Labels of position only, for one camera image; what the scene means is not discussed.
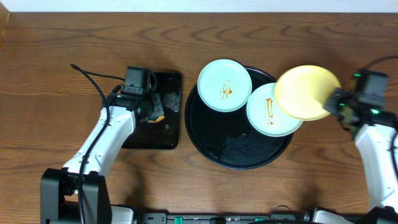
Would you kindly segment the green and orange sponge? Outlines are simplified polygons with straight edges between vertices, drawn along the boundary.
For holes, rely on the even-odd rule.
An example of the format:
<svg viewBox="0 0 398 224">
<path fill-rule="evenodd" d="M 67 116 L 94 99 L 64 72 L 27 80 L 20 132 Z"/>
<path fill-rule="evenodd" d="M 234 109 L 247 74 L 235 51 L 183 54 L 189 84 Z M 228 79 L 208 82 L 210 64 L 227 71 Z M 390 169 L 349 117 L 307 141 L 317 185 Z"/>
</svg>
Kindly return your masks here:
<svg viewBox="0 0 398 224">
<path fill-rule="evenodd" d="M 150 119 L 148 120 L 149 123 L 158 123 L 160 121 L 162 121 L 165 118 L 165 116 L 159 116 L 156 119 Z"/>
</svg>

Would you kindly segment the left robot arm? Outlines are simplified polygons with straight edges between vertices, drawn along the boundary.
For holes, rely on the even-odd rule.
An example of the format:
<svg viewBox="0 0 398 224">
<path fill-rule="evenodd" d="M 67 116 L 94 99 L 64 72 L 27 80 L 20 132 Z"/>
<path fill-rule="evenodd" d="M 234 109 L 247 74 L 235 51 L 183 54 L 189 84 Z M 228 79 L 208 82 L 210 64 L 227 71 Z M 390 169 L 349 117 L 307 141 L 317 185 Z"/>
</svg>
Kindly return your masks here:
<svg viewBox="0 0 398 224">
<path fill-rule="evenodd" d="M 162 120 L 158 84 L 154 71 L 128 67 L 122 85 L 99 92 L 100 117 L 82 147 L 40 180 L 41 223 L 133 223 L 133 209 L 111 204 L 106 178 L 137 123 Z"/>
</svg>

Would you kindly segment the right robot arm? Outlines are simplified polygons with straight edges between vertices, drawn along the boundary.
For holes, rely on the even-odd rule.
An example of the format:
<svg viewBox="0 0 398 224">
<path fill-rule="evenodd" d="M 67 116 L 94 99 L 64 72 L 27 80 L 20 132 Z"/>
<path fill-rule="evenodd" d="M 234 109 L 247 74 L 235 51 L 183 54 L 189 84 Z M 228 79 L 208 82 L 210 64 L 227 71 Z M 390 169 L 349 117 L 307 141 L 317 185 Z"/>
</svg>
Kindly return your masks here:
<svg viewBox="0 0 398 224">
<path fill-rule="evenodd" d="M 369 211 L 359 223 L 397 223 L 397 115 L 382 108 L 386 86 L 386 78 L 358 77 L 348 91 L 326 80 L 306 87 L 351 132 L 360 153 Z"/>
</svg>

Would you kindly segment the light blue plate top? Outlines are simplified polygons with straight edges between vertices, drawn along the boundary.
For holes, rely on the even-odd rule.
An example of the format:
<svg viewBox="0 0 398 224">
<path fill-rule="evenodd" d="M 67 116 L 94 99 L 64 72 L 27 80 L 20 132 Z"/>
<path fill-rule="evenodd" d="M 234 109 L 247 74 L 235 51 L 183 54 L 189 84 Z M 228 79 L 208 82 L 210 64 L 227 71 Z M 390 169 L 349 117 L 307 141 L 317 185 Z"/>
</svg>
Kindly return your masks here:
<svg viewBox="0 0 398 224">
<path fill-rule="evenodd" d="M 246 104 L 252 93 L 248 71 L 238 62 L 219 59 L 208 63 L 197 81 L 198 94 L 211 109 L 232 112 Z"/>
</svg>

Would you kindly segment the yellow plate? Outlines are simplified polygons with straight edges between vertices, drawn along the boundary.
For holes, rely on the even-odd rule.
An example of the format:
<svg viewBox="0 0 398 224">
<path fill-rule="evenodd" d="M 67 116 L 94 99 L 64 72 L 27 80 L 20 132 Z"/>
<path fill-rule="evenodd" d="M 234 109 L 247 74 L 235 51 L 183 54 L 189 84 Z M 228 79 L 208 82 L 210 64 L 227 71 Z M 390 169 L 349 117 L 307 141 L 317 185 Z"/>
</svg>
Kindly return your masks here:
<svg viewBox="0 0 398 224">
<path fill-rule="evenodd" d="M 302 65 L 286 71 L 275 84 L 275 100 L 287 115 L 314 121 L 330 115 L 323 107 L 329 96 L 341 86 L 329 70 Z"/>
</svg>

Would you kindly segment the light blue plate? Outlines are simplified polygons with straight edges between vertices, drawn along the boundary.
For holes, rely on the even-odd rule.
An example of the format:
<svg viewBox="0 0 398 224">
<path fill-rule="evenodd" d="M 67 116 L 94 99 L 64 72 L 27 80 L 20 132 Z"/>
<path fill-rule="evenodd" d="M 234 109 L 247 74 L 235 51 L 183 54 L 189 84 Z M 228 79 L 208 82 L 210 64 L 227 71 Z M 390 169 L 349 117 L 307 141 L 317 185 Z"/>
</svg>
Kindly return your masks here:
<svg viewBox="0 0 398 224">
<path fill-rule="evenodd" d="M 248 99 L 246 114 L 252 127 L 261 134 L 282 137 L 295 132 L 303 121 L 283 112 L 274 95 L 276 83 L 255 89 Z"/>
<path fill-rule="evenodd" d="M 248 71 L 238 62 L 219 59 L 208 63 L 197 81 L 198 94 L 211 109 L 232 112 L 246 104 L 252 93 Z"/>
</svg>

